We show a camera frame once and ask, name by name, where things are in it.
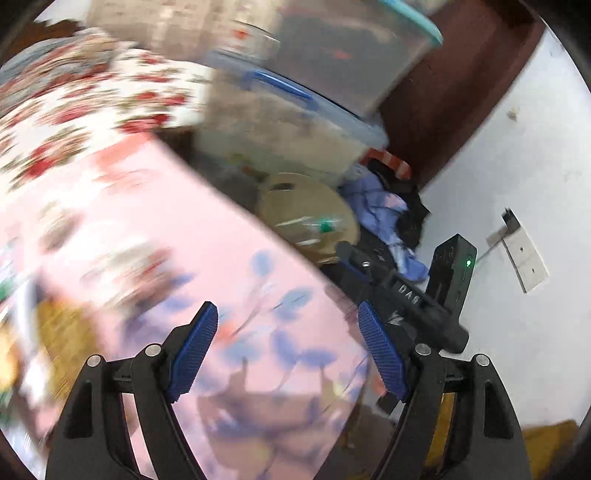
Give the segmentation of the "pink patterned bed sheet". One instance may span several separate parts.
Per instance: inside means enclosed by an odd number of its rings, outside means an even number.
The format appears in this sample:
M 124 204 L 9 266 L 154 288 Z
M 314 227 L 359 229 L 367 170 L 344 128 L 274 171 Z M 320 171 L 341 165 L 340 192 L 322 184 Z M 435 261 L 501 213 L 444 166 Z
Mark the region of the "pink patterned bed sheet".
M 351 300 L 159 141 L 130 137 L 1 194 L 39 338 L 76 376 L 159 343 L 204 302 L 218 330 L 174 410 L 211 479 L 367 479 L 389 437 L 360 404 Z

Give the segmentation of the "white wall socket plate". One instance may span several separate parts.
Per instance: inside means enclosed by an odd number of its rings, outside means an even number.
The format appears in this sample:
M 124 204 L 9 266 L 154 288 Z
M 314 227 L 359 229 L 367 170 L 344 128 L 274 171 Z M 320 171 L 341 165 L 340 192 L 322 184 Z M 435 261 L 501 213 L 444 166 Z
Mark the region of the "white wall socket plate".
M 486 239 L 491 252 L 502 246 L 517 275 L 522 291 L 527 294 L 541 285 L 548 277 L 548 269 L 526 229 L 512 209 L 506 208 L 501 218 L 504 225 Z

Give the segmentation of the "blue purple cloth pile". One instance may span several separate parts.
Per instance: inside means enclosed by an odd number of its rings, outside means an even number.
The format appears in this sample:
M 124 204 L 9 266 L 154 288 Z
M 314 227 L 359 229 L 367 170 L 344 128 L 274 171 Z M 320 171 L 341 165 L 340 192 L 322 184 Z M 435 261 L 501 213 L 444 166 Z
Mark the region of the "blue purple cloth pile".
M 374 173 L 346 181 L 338 191 L 360 225 L 388 247 L 400 274 L 413 283 L 424 282 L 429 267 L 416 258 L 415 250 L 429 211 L 420 197 L 412 194 L 407 202 Z

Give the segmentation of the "upper clear storage bin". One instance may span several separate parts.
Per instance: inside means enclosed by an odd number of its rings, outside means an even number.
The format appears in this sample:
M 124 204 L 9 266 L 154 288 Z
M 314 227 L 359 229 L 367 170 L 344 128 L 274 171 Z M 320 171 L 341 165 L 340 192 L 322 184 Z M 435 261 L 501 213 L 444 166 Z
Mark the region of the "upper clear storage bin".
M 237 1 L 219 41 L 359 117 L 442 44 L 421 1 Z

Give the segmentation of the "round brown trash bin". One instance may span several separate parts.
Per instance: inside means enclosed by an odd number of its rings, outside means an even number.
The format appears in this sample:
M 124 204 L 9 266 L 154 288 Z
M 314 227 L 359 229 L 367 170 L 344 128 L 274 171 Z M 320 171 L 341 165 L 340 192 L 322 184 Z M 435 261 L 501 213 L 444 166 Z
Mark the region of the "round brown trash bin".
M 356 216 L 341 195 L 301 174 L 267 177 L 257 192 L 256 216 L 317 265 L 338 261 L 339 242 L 356 245 L 361 238 Z

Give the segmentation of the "floral white red blanket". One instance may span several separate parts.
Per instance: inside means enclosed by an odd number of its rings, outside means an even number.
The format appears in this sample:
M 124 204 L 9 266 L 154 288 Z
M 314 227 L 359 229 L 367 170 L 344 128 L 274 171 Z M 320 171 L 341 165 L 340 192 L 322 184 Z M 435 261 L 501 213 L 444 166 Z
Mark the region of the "floral white red blanket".
M 1 85 L 1 189 L 17 190 L 127 135 L 197 126 L 211 69 L 100 29 L 27 49 Z

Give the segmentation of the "lower clear storage bin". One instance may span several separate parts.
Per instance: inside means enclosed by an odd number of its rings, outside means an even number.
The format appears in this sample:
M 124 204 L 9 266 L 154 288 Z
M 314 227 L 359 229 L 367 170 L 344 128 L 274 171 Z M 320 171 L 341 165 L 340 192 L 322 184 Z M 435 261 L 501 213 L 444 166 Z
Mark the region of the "lower clear storage bin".
M 363 121 L 328 99 L 245 60 L 205 56 L 211 85 L 197 149 L 252 175 L 298 173 L 335 187 L 353 163 L 388 143 L 382 121 Z

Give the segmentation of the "clear storage bin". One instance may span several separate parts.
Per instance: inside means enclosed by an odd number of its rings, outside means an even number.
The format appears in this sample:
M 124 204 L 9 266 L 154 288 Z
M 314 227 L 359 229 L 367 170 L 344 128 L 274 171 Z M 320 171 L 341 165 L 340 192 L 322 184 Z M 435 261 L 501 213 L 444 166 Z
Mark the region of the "clear storage bin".
M 328 99 L 245 60 L 205 56 L 211 85 L 197 149 L 252 175 L 298 173 L 335 187 L 353 163 L 388 143 L 382 121 L 363 121 Z
M 359 117 L 442 44 L 421 1 L 237 1 L 219 41 Z

